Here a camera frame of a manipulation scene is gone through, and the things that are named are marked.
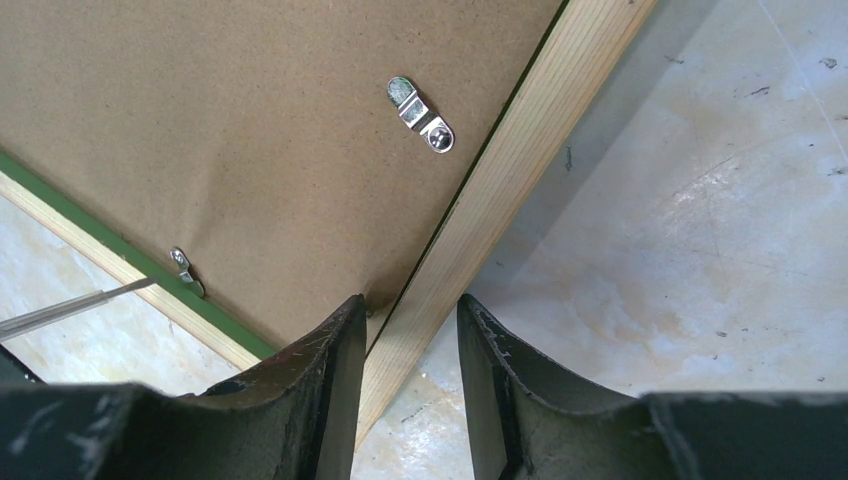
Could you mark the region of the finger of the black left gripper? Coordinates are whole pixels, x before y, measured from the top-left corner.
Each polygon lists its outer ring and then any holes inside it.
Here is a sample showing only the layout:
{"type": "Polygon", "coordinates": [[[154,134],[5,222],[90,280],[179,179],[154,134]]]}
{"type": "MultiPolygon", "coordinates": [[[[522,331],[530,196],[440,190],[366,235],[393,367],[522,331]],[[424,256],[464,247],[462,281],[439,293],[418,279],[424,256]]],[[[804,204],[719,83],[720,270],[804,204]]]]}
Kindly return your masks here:
{"type": "Polygon", "coordinates": [[[4,346],[0,347],[2,383],[42,383],[43,380],[4,346]]]}

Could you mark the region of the clear handle screwdriver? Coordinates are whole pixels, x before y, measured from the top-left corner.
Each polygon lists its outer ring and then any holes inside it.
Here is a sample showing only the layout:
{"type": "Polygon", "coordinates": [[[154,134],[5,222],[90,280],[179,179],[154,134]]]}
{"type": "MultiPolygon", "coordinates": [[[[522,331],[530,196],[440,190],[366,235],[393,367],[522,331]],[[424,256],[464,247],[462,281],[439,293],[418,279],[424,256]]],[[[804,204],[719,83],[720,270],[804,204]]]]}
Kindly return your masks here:
{"type": "Polygon", "coordinates": [[[146,277],[127,285],[109,290],[97,291],[55,305],[29,312],[1,322],[1,341],[7,341],[41,327],[78,315],[89,309],[106,304],[111,300],[157,283],[155,277],[146,277]]]}

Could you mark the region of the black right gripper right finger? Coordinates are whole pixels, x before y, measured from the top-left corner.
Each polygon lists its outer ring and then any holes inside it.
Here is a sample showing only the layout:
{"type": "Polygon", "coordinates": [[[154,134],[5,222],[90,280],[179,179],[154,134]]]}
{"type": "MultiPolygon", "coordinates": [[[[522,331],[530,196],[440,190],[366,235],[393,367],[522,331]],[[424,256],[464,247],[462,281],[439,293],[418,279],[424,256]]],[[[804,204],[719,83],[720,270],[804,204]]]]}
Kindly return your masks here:
{"type": "Polygon", "coordinates": [[[631,397],[561,366],[477,299],[457,304],[478,479],[843,479],[843,392],[631,397]]]}

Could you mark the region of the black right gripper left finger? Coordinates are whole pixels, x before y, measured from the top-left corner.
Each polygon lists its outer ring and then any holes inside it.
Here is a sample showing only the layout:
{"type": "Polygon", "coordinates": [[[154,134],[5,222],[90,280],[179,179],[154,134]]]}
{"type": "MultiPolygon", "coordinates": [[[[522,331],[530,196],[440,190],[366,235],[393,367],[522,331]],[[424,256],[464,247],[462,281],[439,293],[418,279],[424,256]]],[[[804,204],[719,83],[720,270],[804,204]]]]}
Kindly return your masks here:
{"type": "Polygon", "coordinates": [[[199,395],[141,384],[5,385],[5,479],[346,479],[366,302],[199,395]]]}

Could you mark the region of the green wooden picture frame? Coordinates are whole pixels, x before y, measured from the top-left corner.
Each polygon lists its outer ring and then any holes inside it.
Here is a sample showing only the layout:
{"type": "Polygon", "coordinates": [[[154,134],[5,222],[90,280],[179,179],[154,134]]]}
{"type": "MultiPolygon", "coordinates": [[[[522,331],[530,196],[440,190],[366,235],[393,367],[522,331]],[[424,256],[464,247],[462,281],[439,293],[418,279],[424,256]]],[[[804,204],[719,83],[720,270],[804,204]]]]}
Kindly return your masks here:
{"type": "MultiPolygon", "coordinates": [[[[651,1],[568,1],[554,18],[420,262],[369,328],[357,442],[421,358],[653,9],[651,1]]],[[[9,157],[1,160],[1,193],[115,278],[158,275],[160,284],[141,297],[233,365],[249,367],[269,355],[266,343],[207,298],[9,157]]]]}

